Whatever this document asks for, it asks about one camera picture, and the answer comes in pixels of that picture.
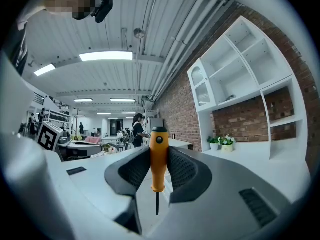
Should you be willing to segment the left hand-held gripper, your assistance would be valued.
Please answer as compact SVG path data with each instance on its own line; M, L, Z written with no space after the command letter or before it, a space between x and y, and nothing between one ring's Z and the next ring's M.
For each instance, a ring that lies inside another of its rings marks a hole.
M37 135L37 143L48 151L55 151L63 130L48 121L43 121Z

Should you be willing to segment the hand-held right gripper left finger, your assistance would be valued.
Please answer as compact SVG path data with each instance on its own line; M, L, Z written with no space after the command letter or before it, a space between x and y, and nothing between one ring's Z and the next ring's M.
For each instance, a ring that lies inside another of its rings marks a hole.
M145 146L108 166L105 181L116 194L135 197L150 170L150 162L150 148Z

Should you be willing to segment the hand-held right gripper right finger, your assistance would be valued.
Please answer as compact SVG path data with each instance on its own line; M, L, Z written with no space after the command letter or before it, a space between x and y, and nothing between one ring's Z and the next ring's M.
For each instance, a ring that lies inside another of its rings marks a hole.
M206 164L172 146L168 148L167 168L173 189L170 204L195 201L209 188L213 179Z

